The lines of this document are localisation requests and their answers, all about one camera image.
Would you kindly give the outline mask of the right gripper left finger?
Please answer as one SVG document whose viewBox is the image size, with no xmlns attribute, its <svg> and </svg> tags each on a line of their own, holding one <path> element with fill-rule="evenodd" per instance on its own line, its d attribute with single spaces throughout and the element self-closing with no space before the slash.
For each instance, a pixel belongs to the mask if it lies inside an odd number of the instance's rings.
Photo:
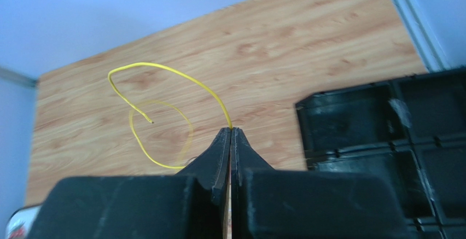
<svg viewBox="0 0 466 239">
<path fill-rule="evenodd" d="M 174 175 L 59 181 L 28 238 L 226 238 L 231 130 Z"/>
</svg>

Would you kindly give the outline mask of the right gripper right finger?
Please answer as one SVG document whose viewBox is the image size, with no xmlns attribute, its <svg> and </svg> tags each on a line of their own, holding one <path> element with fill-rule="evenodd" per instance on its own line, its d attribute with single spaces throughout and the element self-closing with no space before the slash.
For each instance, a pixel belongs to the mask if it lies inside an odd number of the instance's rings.
<svg viewBox="0 0 466 239">
<path fill-rule="evenodd" d="M 410 238 L 394 190 L 366 173 L 276 170 L 231 132 L 233 238 Z"/>
</svg>

